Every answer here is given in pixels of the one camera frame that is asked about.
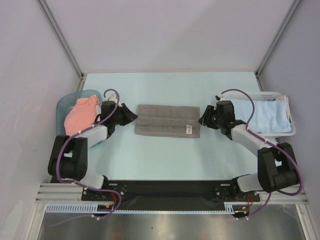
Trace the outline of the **grey towel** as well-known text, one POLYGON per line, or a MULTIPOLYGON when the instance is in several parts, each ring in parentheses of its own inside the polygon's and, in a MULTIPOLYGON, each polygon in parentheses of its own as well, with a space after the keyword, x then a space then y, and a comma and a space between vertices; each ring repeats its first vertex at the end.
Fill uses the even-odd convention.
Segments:
POLYGON ((137 107, 134 133, 148 137, 188 138, 200 137, 200 108, 140 104, 137 107))

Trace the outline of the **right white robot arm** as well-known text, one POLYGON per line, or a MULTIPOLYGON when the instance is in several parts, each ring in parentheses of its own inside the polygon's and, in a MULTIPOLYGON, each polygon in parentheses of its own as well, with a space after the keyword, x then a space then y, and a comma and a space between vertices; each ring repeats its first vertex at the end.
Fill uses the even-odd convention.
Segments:
POLYGON ((261 134, 252 131, 248 123, 236 119, 234 105, 230 100, 220 100, 215 106, 208 105, 198 120, 200 125, 220 130, 221 134, 249 150, 257 159, 257 172, 238 176, 230 195, 242 201, 252 191, 280 192, 294 196, 303 187, 292 146, 275 144, 261 134))

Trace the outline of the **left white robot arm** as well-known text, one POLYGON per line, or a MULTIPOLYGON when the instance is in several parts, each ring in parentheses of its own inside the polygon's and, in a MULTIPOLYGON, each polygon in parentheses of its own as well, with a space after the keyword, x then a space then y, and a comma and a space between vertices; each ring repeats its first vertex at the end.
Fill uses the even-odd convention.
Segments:
POLYGON ((47 171, 58 181, 75 182, 93 188, 92 194, 99 200, 110 195, 108 178, 88 168, 89 148, 110 138, 116 126, 126 126, 138 116, 125 105, 115 100, 105 100, 89 120, 89 126, 75 133, 59 134, 55 137, 47 171))

